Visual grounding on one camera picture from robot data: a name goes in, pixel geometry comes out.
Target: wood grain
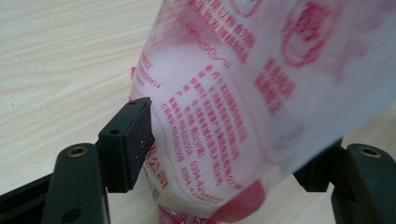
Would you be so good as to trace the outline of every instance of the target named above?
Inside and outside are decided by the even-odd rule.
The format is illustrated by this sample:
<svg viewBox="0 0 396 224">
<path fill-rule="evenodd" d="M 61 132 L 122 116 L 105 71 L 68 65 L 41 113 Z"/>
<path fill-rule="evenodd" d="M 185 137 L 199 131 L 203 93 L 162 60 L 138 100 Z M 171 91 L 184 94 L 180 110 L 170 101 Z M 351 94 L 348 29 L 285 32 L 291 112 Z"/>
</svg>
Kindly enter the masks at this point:
<svg viewBox="0 0 396 224">
<path fill-rule="evenodd" d="M 52 172 L 60 150 L 91 142 L 128 99 L 160 0 L 0 1 L 0 194 Z M 346 138 L 396 158 L 396 104 Z M 145 178 L 110 195 L 113 223 L 162 223 Z M 292 177 L 238 223 L 334 223 L 330 193 Z"/>
</svg>

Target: tabletop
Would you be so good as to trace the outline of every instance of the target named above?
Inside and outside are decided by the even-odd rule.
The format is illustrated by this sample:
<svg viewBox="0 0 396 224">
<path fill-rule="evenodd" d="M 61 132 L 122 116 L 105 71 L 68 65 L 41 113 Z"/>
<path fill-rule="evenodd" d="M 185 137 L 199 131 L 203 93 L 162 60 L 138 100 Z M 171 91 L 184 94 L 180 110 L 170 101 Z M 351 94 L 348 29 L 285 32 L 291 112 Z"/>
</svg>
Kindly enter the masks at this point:
<svg viewBox="0 0 396 224">
<path fill-rule="evenodd" d="M 0 2 L 0 194 L 52 172 L 57 154 L 97 134 L 128 101 L 161 0 Z M 396 104 L 346 136 L 396 158 Z M 289 176 L 238 223 L 334 223 L 327 193 Z M 143 175 L 110 194 L 113 223 L 162 223 Z"/>
</svg>

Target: black plastic part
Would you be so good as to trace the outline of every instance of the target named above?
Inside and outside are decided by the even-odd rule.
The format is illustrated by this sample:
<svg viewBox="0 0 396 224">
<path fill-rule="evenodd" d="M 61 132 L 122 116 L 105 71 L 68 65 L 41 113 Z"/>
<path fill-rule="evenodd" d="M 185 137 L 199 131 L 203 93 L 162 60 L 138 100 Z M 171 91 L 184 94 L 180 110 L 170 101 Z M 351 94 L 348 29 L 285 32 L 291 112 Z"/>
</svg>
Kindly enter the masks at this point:
<svg viewBox="0 0 396 224">
<path fill-rule="evenodd" d="M 108 192 L 134 188 L 143 162 L 154 142 L 149 98 L 125 105 L 99 133 L 96 143 Z"/>
<path fill-rule="evenodd" d="M 333 201 L 348 200 L 339 203 L 341 208 L 333 204 L 334 215 L 336 220 L 342 217 L 351 203 L 355 203 L 354 209 L 358 212 L 353 222 L 337 220 L 337 223 L 396 223 L 396 163 L 393 158 L 379 148 L 353 144 L 346 150 L 344 168 L 355 200 L 343 194 L 333 195 Z"/>
<path fill-rule="evenodd" d="M 58 155 L 41 223 L 110 223 L 95 145 L 74 145 Z"/>
<path fill-rule="evenodd" d="M 40 223 L 50 178 L 46 175 L 0 196 L 0 224 Z"/>
<path fill-rule="evenodd" d="M 341 148 L 342 139 L 338 140 L 314 159 L 309 161 L 300 170 L 294 173 L 294 177 L 306 192 L 326 192 L 331 181 L 332 164 L 335 162 L 334 154 Z"/>
</svg>

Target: white plastic bag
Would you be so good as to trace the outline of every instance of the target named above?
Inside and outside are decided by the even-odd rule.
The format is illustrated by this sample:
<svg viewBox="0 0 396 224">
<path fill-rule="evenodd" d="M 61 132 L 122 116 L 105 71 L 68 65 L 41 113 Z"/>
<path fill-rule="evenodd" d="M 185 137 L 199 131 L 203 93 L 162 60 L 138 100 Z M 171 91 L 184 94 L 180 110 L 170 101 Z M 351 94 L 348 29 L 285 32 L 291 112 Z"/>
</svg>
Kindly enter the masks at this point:
<svg viewBox="0 0 396 224">
<path fill-rule="evenodd" d="M 179 223 L 238 220 L 361 126 L 396 92 L 395 9 L 395 0 L 164 0 L 131 91 L 152 100 L 145 168 L 156 202 Z M 248 200 L 254 208 L 233 210 Z"/>
</svg>

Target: paper wrapper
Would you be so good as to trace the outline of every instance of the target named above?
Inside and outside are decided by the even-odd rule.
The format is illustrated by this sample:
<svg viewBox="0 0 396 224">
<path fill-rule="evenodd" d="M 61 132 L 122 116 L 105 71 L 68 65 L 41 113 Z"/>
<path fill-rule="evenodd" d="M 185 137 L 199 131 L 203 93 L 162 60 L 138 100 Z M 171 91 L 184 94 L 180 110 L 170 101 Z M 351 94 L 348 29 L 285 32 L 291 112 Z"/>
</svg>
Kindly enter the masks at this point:
<svg viewBox="0 0 396 224">
<path fill-rule="evenodd" d="M 241 219 L 366 122 L 395 96 L 395 9 L 394 0 L 164 0 L 131 91 L 152 100 L 145 170 L 156 202 L 175 223 Z"/>
</svg>

